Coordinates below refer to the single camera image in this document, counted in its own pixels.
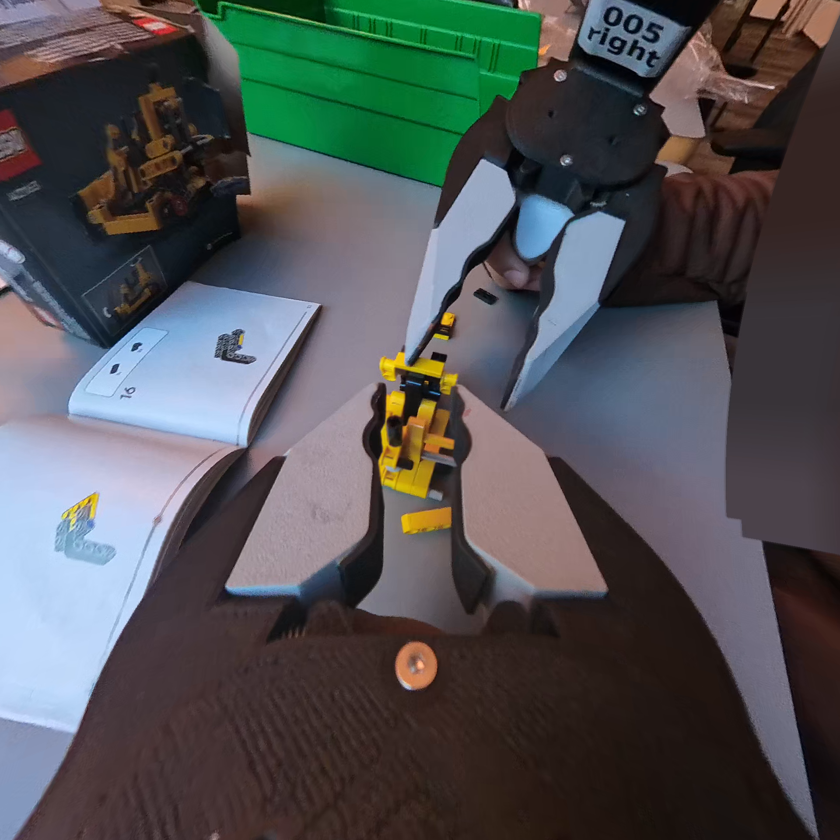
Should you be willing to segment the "person's right forearm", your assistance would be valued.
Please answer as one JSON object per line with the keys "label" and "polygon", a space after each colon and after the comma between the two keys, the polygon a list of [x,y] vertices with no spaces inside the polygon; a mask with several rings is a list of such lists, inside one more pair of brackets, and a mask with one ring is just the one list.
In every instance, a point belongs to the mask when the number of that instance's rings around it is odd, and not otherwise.
{"label": "person's right forearm", "polygon": [[666,177],[654,234],[604,307],[742,305],[779,173]]}

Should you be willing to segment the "white instruction booklet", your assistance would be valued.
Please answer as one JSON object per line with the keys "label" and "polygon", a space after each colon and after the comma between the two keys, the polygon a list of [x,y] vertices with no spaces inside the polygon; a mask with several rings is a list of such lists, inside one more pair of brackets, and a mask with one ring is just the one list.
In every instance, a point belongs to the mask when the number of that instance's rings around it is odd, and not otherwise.
{"label": "white instruction booklet", "polygon": [[2,719],[78,729],[123,628],[251,445],[320,310],[186,282],[91,368],[67,415],[2,426]]}

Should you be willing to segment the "green plastic bin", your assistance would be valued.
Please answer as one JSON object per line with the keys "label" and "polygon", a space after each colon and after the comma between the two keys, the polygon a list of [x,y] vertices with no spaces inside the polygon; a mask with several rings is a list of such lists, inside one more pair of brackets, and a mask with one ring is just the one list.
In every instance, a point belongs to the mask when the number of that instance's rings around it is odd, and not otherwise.
{"label": "green plastic bin", "polygon": [[431,185],[539,60],[542,18],[461,1],[199,1],[233,47],[247,131]]}

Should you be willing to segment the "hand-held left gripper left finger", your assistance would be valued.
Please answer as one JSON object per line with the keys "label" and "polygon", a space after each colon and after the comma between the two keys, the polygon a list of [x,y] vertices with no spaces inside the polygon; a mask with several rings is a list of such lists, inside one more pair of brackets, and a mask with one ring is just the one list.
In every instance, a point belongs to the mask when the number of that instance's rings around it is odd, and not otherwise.
{"label": "hand-held left gripper left finger", "polygon": [[383,568],[384,502],[372,439],[385,387],[372,383],[286,453],[227,578],[232,595],[357,606]]}

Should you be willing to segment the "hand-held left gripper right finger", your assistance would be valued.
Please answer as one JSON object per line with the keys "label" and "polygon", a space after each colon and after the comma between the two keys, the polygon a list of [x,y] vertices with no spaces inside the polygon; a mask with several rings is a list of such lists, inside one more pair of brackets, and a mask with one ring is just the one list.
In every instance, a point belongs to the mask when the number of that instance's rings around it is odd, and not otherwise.
{"label": "hand-held left gripper right finger", "polygon": [[548,456],[464,386],[451,396],[451,570],[465,611],[603,597],[604,576]]}

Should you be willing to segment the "yellow lego beam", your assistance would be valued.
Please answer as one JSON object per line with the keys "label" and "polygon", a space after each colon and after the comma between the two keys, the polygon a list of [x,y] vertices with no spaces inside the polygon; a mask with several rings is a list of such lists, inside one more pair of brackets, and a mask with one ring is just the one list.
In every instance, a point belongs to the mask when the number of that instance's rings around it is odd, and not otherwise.
{"label": "yellow lego beam", "polygon": [[451,507],[412,511],[403,514],[401,517],[403,533],[412,536],[451,529],[452,522],[453,510]]}

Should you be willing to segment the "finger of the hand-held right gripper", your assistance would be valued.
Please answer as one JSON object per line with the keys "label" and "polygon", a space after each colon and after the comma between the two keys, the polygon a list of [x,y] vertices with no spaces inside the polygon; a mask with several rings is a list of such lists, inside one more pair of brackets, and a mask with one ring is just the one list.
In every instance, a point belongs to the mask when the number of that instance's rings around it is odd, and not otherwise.
{"label": "finger of the hand-held right gripper", "polygon": [[468,273],[489,255],[515,202],[504,166],[485,157],[450,162],[406,328],[407,363],[418,360]]}
{"label": "finger of the hand-held right gripper", "polygon": [[503,412],[537,387],[601,306],[624,227],[624,219],[606,212],[574,216],[563,226],[545,259],[539,303],[511,369]]}

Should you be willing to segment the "yellow black lego model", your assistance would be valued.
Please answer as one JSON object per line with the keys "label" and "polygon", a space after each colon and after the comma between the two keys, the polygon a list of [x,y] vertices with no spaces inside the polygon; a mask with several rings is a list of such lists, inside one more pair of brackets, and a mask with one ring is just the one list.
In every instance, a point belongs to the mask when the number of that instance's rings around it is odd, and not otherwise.
{"label": "yellow black lego model", "polygon": [[398,383],[386,398],[381,427],[379,469],[383,487],[402,494],[441,501],[441,490],[432,488],[436,465],[455,466],[455,440],[447,435],[450,411],[440,406],[457,384],[457,374],[446,373],[445,353],[406,362],[404,351],[395,358],[382,357],[384,380]]}

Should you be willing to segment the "black lego set box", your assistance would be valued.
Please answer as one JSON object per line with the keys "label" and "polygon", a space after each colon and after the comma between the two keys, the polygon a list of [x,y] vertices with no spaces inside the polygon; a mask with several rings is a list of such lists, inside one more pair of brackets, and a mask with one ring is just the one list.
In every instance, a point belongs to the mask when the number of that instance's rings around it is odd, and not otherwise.
{"label": "black lego set box", "polygon": [[109,347],[239,235],[240,101],[196,2],[2,2],[1,237],[37,320]]}

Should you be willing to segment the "person's right hand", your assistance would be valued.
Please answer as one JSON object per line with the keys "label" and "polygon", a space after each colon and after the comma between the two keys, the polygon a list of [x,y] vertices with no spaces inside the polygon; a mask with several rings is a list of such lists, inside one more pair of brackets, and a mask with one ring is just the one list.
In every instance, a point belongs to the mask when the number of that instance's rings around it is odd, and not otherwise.
{"label": "person's right hand", "polygon": [[545,260],[530,264],[520,258],[508,233],[496,243],[485,261],[485,268],[499,288],[510,291],[538,292]]}

